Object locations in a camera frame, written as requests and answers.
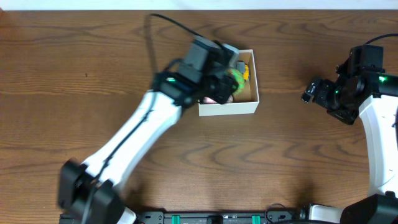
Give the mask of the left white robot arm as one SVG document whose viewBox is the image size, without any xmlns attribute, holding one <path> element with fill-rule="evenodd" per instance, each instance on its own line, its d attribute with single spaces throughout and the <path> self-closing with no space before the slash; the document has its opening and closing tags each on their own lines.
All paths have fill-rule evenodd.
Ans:
<svg viewBox="0 0 398 224">
<path fill-rule="evenodd" d="M 80 223 L 135 223 L 137 215 L 120 193 L 148 150 L 185 109 L 211 98 L 227 103 L 241 91 L 244 78 L 233 68 L 155 74 L 152 88 L 121 129 L 81 164 L 69 160 L 60 169 L 58 206 Z"/>
</svg>

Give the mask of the green number ball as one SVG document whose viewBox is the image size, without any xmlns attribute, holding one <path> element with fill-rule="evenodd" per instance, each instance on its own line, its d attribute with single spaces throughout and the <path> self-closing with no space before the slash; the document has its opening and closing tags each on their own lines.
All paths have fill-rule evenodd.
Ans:
<svg viewBox="0 0 398 224">
<path fill-rule="evenodd" d="M 233 95 L 240 94 L 243 91 L 245 85 L 245 79 L 243 74 L 239 72 L 237 69 L 230 68 L 228 69 L 228 75 L 233 77 L 237 83 L 237 85 L 233 87 L 234 89 Z"/>
</svg>

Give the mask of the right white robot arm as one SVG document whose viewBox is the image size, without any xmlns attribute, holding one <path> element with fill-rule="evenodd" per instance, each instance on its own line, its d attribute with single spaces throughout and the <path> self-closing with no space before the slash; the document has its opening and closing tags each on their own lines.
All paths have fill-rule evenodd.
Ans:
<svg viewBox="0 0 398 224">
<path fill-rule="evenodd" d="M 314 78 L 302 95 L 347 125 L 359 118 L 366 135 L 369 195 L 397 193 L 397 77 L 364 72 L 335 82 Z"/>
</svg>

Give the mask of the yellow grey toy truck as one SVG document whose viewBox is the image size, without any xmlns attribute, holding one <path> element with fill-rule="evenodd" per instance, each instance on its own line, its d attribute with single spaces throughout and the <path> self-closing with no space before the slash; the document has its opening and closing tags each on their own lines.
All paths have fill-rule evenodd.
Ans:
<svg viewBox="0 0 398 224">
<path fill-rule="evenodd" d="M 236 63 L 236 69 L 242 74 L 244 81 L 248 81 L 250 78 L 249 65 L 243 61 Z"/>
</svg>

